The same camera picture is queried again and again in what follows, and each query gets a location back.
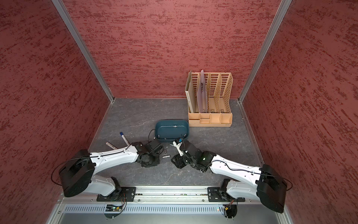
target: metal vent grille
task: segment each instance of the metal vent grille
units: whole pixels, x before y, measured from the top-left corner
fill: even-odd
[[[102,213],[106,205],[68,204],[63,213]]]
[[[123,213],[157,214],[217,214],[223,212],[220,205],[127,205]]]
[[[105,206],[87,204],[68,204],[63,213],[119,213],[116,211],[105,212]],[[223,206],[220,205],[158,205],[158,204],[127,204],[123,213],[127,214],[220,214]]]

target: red textured wall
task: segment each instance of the red textured wall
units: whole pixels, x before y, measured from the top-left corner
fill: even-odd
[[[281,0],[64,0],[115,97],[185,97],[190,70],[238,97]]]
[[[0,223],[44,223],[109,100],[51,0],[0,2]]]
[[[294,0],[244,99],[295,224],[358,223],[357,9]]]

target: small metal part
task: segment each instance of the small metal part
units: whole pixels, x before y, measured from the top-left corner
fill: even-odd
[[[166,149],[164,149],[164,155],[162,156],[162,158],[167,158],[167,157],[170,157],[170,155],[167,155],[166,154]]]

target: gray marble floor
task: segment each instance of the gray marble floor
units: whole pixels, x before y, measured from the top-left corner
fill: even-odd
[[[230,128],[190,127],[188,140],[201,150],[208,150],[224,158],[250,166],[259,162],[249,140],[236,100],[230,100],[233,122]],[[117,148],[126,147],[120,136],[123,132],[129,142],[147,143],[155,124],[162,119],[188,120],[187,102],[183,99],[116,99],[89,149],[90,152],[111,150],[110,142]],[[225,178],[210,170],[201,173],[185,166],[177,169],[170,159],[176,148],[163,143],[169,158],[160,157],[156,167],[142,168],[139,163],[127,163],[101,171],[99,175],[116,177],[121,185],[213,185],[219,186]]]

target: black cable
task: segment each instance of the black cable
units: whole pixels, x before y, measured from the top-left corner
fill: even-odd
[[[53,171],[52,171],[52,173],[51,173],[51,181],[52,181],[54,184],[56,184],[56,185],[62,186],[62,184],[56,183],[56,182],[53,180],[53,174],[55,173],[55,170],[56,170],[59,166],[61,166],[62,164],[67,163],[68,161],[75,160],[75,159],[89,159],[89,158],[90,158],[90,157],[74,158],[74,159],[69,159],[69,160],[67,160],[67,161],[64,161],[63,163],[60,163],[60,165],[56,166],[56,168],[53,169]]]
[[[121,199],[121,205],[120,206],[117,206],[117,205],[114,205],[114,204],[108,204],[106,205],[106,208],[108,210],[112,210],[112,211],[115,211],[117,208],[123,208],[123,205],[125,202],[123,202],[123,195],[122,195],[123,192],[121,192],[121,195],[120,197],[116,200],[116,201],[119,201],[119,199]]]
[[[152,131],[155,130],[155,129],[152,129],[150,132],[149,132],[149,135],[148,135],[148,143],[149,143],[149,136],[150,136],[150,133],[152,133]]]
[[[183,141],[184,150],[185,150],[185,143],[184,143],[184,138],[183,138],[183,135],[182,135],[182,141]]]
[[[125,198],[125,206],[123,207],[123,205],[122,205],[122,209],[121,209],[121,212],[118,214],[118,215],[120,215],[123,211],[124,211],[124,209],[127,207],[127,203],[128,203],[128,200],[127,200],[127,197],[126,197],[126,194],[123,192],[123,195],[124,195],[124,198]]]
[[[216,161],[218,161],[218,162],[222,162],[222,163],[225,163],[224,161],[221,161],[221,160],[214,160],[214,161],[211,161],[211,163],[209,163],[209,164],[206,166],[206,169],[208,168],[208,166],[210,166],[213,162],[216,162]],[[248,173],[253,173],[253,174],[258,174],[258,175],[264,175],[264,176],[270,176],[270,177],[278,177],[278,178],[282,178],[282,179],[284,179],[285,181],[287,181],[287,182],[289,182],[289,183],[291,184],[291,187],[290,187],[290,188],[288,188],[286,191],[289,191],[289,190],[291,190],[291,189],[293,188],[293,183],[292,183],[290,180],[288,180],[288,179],[286,179],[286,178],[284,178],[284,177],[281,177],[281,176],[274,176],[274,175],[269,175],[269,174],[263,174],[263,173],[255,173],[255,172],[251,172],[251,171],[244,170],[244,169],[234,170],[234,169],[231,169],[231,168],[228,166],[228,164],[227,164],[227,163],[225,163],[225,165],[227,166],[227,168],[228,168],[229,170],[232,170],[232,171],[246,171],[246,172],[248,172]]]
[[[111,155],[114,155],[114,154],[118,154],[118,153],[121,153],[121,152],[124,152],[126,151],[133,143],[131,143],[129,146],[127,146],[123,151],[120,151],[120,152],[116,152],[116,153],[112,153],[112,154],[108,154],[108,155],[103,155],[103,156],[111,156]],[[89,159],[89,158],[96,158],[96,157],[100,157],[100,156],[90,156],[90,157],[81,157],[81,158],[73,158],[73,159],[69,159],[69,160],[66,160],[64,161],[63,163],[60,163],[58,166],[56,166],[55,169],[53,169],[52,173],[51,173],[51,181],[56,184],[56,185],[59,185],[59,186],[62,186],[62,184],[59,184],[59,183],[56,183],[54,180],[53,180],[53,174],[55,173],[55,170],[61,166],[62,164],[64,163],[67,163],[68,161],[71,161],[71,160],[75,160],[75,159]]]

